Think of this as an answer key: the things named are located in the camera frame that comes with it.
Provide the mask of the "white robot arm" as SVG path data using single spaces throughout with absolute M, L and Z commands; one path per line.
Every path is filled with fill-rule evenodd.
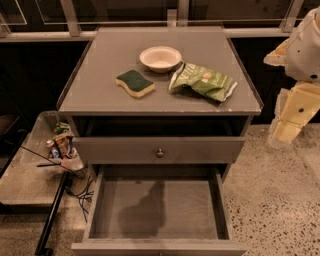
M 269 130 L 273 147 L 290 144 L 320 110 L 320 6 L 308 12 L 264 63 L 283 66 L 296 84 L 281 89 Z

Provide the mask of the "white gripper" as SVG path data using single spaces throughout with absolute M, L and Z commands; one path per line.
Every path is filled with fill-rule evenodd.
M 299 81 L 290 91 L 282 88 L 277 96 L 275 117 L 269 129 L 271 141 L 291 143 L 319 109 L 319 83 Z

